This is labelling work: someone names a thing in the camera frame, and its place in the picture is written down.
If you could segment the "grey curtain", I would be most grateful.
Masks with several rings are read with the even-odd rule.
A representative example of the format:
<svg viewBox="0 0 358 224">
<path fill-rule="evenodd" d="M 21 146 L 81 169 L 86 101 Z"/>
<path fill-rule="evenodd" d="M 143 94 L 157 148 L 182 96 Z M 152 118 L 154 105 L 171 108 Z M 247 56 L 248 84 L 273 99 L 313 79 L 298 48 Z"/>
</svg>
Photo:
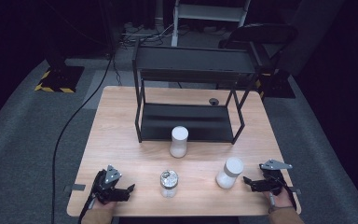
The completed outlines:
<svg viewBox="0 0 358 224">
<path fill-rule="evenodd" d="M 298 34 L 282 52 L 278 67 L 298 76 L 329 30 L 345 0 L 302 0 L 291 24 Z"/>
</svg>

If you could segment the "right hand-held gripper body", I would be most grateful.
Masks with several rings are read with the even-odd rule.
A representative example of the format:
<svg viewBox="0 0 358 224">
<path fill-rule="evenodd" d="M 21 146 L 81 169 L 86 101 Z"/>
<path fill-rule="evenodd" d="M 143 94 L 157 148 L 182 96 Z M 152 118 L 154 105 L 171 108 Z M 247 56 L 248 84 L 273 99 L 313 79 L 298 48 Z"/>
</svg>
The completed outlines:
<svg viewBox="0 0 358 224">
<path fill-rule="evenodd" d="M 282 188 L 287 186 L 287 183 L 282 175 L 282 169 L 292 169 L 293 165 L 269 159 L 265 163 L 261 163 L 259 168 L 261 169 L 262 175 L 264 176 L 261 190 L 270 191 L 273 195 L 278 196 L 281 193 Z"/>
</svg>

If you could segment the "glass jar with silver lid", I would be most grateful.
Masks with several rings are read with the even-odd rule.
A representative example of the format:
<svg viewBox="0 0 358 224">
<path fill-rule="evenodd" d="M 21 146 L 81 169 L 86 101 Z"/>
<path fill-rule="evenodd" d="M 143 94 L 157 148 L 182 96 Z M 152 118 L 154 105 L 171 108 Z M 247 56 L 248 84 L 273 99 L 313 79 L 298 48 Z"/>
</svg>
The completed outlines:
<svg viewBox="0 0 358 224">
<path fill-rule="evenodd" d="M 161 195 L 172 198 L 176 195 L 179 176 L 174 170 L 165 170 L 160 175 Z"/>
</svg>

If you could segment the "black stand base striped edge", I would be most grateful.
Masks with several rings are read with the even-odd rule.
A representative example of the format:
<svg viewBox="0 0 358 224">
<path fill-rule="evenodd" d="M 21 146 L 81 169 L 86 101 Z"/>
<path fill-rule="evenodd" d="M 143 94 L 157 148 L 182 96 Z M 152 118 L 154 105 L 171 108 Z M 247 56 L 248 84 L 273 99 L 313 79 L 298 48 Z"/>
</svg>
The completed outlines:
<svg viewBox="0 0 358 224">
<path fill-rule="evenodd" d="M 288 78 L 290 74 L 284 70 L 276 70 L 273 74 L 262 74 L 258 77 L 255 86 L 260 98 L 295 98 Z"/>
<path fill-rule="evenodd" d="M 76 92 L 76 85 L 84 72 L 83 66 L 50 67 L 34 88 L 36 91 Z"/>
</svg>

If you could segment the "white step ladder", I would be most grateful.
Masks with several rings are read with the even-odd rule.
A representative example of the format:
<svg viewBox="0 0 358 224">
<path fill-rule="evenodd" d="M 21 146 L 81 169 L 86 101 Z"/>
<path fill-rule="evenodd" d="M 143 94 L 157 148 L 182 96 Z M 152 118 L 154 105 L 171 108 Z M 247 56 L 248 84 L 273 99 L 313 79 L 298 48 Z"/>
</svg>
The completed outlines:
<svg viewBox="0 0 358 224">
<path fill-rule="evenodd" d="M 181 4 L 176 0 L 173 8 L 173 31 L 171 46 L 178 44 L 178 27 L 180 19 L 206 20 L 206 21 L 231 21 L 239 27 L 243 26 L 252 0 L 244 0 L 242 7 L 215 7 Z"/>
</svg>

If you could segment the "person's right hand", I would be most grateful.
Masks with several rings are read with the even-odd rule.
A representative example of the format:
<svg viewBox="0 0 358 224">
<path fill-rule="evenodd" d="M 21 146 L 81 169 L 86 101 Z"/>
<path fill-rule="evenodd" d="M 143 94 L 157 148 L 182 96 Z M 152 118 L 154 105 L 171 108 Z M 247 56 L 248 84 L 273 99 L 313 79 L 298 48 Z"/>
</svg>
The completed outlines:
<svg viewBox="0 0 358 224">
<path fill-rule="evenodd" d="M 289 193 L 286 189 L 282 189 L 279 195 L 274 195 L 270 191 L 264 191 L 263 195 L 267 198 L 269 203 L 269 212 L 272 213 L 282 208 L 293 208 L 294 205 L 291 201 Z"/>
</svg>

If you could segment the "black chair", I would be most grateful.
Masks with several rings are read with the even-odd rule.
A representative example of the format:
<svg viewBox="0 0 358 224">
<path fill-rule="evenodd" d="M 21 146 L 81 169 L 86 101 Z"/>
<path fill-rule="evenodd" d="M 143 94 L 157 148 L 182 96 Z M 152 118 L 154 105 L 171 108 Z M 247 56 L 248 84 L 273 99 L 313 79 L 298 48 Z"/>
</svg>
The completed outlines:
<svg viewBox="0 0 358 224">
<path fill-rule="evenodd" d="M 228 38 L 220 40 L 220 49 L 244 49 L 250 42 L 260 44 L 267 55 L 277 63 L 284 49 L 293 42 L 298 30 L 290 24 L 252 23 L 235 29 Z"/>
</svg>

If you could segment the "tall white jar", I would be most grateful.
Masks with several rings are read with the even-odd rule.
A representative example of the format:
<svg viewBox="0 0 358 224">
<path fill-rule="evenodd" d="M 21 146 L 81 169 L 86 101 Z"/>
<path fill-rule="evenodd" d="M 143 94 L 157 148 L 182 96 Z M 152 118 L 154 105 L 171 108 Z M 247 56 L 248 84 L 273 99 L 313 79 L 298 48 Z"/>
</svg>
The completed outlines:
<svg viewBox="0 0 358 224">
<path fill-rule="evenodd" d="M 182 158 L 187 153 L 188 130 L 183 126 L 176 126 L 172 129 L 172 142 L 170 153 L 175 158 Z"/>
</svg>

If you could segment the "clear jar with white lid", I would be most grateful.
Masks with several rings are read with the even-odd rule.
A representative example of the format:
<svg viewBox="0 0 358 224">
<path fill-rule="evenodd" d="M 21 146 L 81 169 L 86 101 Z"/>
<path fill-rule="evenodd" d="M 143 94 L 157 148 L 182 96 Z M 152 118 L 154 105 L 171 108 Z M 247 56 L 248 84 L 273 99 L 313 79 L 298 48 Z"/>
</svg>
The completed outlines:
<svg viewBox="0 0 358 224">
<path fill-rule="evenodd" d="M 222 189 L 231 189 L 237 177 L 243 172 L 243 167 L 244 165 L 240 158 L 228 158 L 223 169 L 215 177 L 218 186 Z"/>
</svg>

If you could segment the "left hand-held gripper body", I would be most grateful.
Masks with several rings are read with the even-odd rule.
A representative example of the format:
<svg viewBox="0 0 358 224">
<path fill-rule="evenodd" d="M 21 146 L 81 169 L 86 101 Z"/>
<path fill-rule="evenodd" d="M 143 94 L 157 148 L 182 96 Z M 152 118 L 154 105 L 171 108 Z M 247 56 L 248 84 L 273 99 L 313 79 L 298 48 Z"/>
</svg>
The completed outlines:
<svg viewBox="0 0 358 224">
<path fill-rule="evenodd" d="M 111 164 L 106 169 L 102 169 L 95 176 L 90 192 L 91 202 L 98 200 L 101 203 L 116 202 L 120 193 L 126 193 L 118 190 L 116 184 L 121 178 L 121 173 Z"/>
</svg>

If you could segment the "person's left hand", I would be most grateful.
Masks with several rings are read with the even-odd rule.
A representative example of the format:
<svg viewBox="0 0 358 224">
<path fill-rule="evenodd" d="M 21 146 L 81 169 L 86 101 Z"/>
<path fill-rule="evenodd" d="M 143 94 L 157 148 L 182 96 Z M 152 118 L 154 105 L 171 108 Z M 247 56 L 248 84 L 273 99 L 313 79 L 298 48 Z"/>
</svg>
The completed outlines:
<svg viewBox="0 0 358 224">
<path fill-rule="evenodd" d="M 89 208 L 113 211 L 116 208 L 116 206 L 117 206 L 117 202 L 101 203 L 100 201 L 96 200 Z"/>
</svg>

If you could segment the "black metal shelf rack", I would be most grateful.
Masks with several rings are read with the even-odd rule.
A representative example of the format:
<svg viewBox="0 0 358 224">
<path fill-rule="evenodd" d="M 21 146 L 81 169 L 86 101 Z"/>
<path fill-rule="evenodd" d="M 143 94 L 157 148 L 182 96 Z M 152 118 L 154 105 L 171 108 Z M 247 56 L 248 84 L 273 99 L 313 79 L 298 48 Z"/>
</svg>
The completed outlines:
<svg viewBox="0 0 358 224">
<path fill-rule="evenodd" d="M 261 63 L 252 49 L 200 49 L 146 46 L 137 43 L 132 71 L 137 101 L 138 141 L 171 139 L 184 126 L 192 142 L 235 144 L 245 127 L 241 108 L 259 75 Z M 146 101 L 146 81 L 228 85 L 223 105 L 184 105 Z"/>
</svg>

